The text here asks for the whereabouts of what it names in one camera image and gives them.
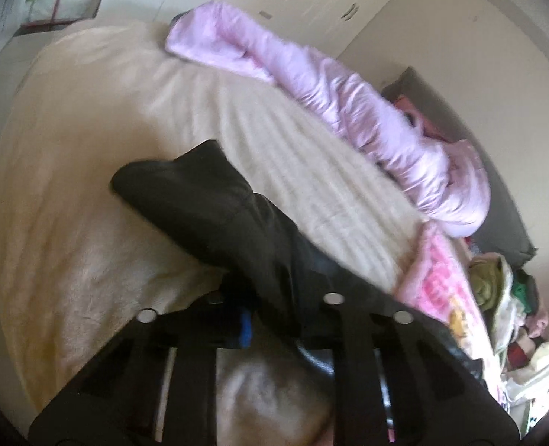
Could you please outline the pink cartoon fleece blanket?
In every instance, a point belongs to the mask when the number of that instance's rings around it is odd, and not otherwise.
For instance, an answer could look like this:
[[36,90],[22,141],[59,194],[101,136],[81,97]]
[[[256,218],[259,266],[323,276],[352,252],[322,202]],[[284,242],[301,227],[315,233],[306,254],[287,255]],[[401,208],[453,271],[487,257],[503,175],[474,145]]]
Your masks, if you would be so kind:
[[481,311],[452,244],[435,223],[424,223],[420,229],[416,258],[394,297],[446,325],[461,351],[469,358],[481,359],[491,396],[501,407],[506,406],[499,360]]

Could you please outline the black leather jacket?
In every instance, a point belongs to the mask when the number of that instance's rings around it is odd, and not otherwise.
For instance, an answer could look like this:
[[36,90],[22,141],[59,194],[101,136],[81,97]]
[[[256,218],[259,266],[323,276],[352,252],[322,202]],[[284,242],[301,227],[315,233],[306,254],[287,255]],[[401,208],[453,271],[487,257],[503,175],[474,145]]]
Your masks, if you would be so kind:
[[[324,295],[339,292],[376,312],[400,304],[307,239],[269,199],[252,190],[214,140],[175,160],[129,163],[110,185],[187,253],[224,269],[232,296],[334,385],[333,327]],[[447,327],[430,320],[427,330],[464,365]]]

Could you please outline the pile of mixed clothes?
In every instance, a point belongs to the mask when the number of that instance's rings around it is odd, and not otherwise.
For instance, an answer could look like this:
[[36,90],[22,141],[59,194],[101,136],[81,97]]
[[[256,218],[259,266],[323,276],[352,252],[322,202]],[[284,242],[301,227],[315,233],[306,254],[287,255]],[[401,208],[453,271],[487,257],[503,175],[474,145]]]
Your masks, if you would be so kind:
[[514,272],[511,294],[523,305],[521,324],[507,348],[506,365],[517,371],[529,365],[535,351],[546,341],[543,333],[549,325],[546,311],[535,278],[523,269]]

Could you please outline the beige bed sheet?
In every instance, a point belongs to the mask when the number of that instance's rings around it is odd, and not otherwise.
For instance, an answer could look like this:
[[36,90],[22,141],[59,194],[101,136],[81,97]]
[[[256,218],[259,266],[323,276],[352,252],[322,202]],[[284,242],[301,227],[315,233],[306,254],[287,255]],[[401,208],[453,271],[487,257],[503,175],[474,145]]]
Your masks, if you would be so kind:
[[35,445],[384,445],[422,217],[282,91],[77,24],[0,142],[0,319]]

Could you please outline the dark grey headboard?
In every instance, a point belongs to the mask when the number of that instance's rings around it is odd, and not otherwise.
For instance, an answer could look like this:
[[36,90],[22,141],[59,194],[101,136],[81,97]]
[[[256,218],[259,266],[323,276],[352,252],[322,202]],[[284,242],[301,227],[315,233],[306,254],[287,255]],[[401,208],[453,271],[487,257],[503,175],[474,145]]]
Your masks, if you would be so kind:
[[518,208],[493,161],[465,121],[447,101],[413,68],[407,68],[396,81],[382,90],[389,102],[405,97],[425,116],[440,137],[449,142],[467,140],[479,154],[490,185],[491,199],[484,223],[473,234],[473,241],[484,252],[504,256],[511,268],[520,269],[536,255]]

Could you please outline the lilac quilted duvet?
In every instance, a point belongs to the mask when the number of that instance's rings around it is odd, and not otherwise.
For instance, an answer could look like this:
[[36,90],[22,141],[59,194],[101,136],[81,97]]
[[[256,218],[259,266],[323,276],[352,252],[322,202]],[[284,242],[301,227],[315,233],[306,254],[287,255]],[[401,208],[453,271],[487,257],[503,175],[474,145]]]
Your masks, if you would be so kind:
[[164,48],[187,61],[277,85],[379,165],[447,235],[471,236],[485,222],[490,184],[475,148],[466,140],[427,136],[419,117],[397,109],[335,58],[286,41],[222,1],[171,20]]

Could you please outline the green and cream blanket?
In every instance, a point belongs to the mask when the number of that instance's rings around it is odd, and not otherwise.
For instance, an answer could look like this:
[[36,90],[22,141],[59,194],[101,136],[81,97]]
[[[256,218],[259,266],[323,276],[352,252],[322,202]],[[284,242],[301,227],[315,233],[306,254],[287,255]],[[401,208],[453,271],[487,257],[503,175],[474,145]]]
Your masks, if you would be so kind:
[[500,254],[478,255],[468,266],[468,279],[493,351],[499,355],[510,344],[517,314],[517,305],[511,295],[511,268]]

